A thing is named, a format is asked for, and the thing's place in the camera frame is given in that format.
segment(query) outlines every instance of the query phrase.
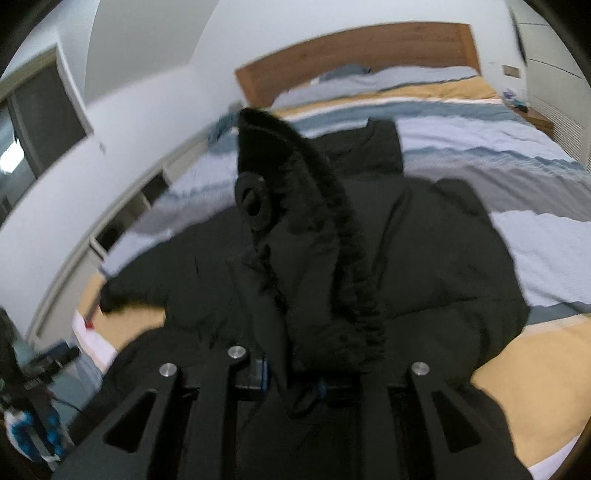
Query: pillow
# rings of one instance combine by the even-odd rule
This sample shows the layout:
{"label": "pillow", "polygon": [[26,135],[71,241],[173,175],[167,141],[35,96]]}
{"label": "pillow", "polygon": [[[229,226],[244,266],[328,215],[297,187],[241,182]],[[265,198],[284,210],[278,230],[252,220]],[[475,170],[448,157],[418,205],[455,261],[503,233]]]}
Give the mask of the pillow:
{"label": "pillow", "polygon": [[271,109],[289,108],[322,102],[335,98],[355,96],[366,92],[379,92],[405,85],[452,82],[478,76],[471,67],[390,67],[376,73],[333,77],[283,92],[275,99]]}
{"label": "pillow", "polygon": [[350,77],[351,75],[366,75],[367,73],[369,73],[369,68],[352,63],[350,65],[338,67],[330,72],[323,73],[318,77],[318,81],[326,82],[327,80]]}

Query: window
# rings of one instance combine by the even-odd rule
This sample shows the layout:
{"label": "window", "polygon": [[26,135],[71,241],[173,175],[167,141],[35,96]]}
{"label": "window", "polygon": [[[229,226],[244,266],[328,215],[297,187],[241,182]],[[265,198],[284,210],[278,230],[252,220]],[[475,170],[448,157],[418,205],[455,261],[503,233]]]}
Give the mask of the window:
{"label": "window", "polygon": [[0,225],[31,185],[86,136],[55,52],[48,58],[0,98]]}

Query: light switch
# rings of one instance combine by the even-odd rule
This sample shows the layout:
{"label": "light switch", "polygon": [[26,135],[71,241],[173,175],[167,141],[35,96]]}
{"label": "light switch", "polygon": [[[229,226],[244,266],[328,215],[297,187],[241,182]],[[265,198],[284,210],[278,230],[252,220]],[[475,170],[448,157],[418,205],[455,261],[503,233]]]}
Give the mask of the light switch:
{"label": "light switch", "polygon": [[521,78],[521,71],[517,67],[510,67],[508,65],[503,65],[503,73],[508,77],[515,77],[516,79]]}

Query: yellow sheet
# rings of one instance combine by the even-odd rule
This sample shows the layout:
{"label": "yellow sheet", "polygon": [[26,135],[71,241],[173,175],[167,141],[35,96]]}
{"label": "yellow sheet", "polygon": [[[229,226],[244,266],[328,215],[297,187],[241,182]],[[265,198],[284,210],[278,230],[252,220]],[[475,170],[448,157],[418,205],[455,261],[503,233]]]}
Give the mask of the yellow sheet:
{"label": "yellow sheet", "polygon": [[498,99],[495,89],[482,77],[457,80],[454,82],[430,83],[428,85],[409,85],[397,87],[381,92],[361,93],[353,97],[337,98],[325,102],[310,103],[292,108],[284,108],[273,111],[273,114],[282,118],[306,113],[308,111],[347,105],[353,101],[379,100],[398,97],[411,97],[416,99],[439,99],[439,100],[488,100]]}
{"label": "yellow sheet", "polygon": [[[78,305],[78,311],[84,318],[91,314],[91,308],[104,284],[105,278],[100,273],[90,279]],[[164,319],[164,309],[128,306],[108,315],[97,309],[92,316],[92,323],[95,331],[120,352],[142,333],[164,325]]]}
{"label": "yellow sheet", "polygon": [[581,434],[591,416],[591,316],[525,328],[472,383],[503,408],[517,456],[532,466]]}

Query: closet door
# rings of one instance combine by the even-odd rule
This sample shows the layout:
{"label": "closet door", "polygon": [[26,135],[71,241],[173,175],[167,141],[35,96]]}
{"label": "closet door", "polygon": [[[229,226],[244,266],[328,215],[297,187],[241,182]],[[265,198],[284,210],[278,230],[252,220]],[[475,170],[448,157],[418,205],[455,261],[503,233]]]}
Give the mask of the closet door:
{"label": "closet door", "polygon": [[554,139],[591,170],[591,87],[560,37],[524,0],[507,0],[527,57],[531,106],[554,122]]}

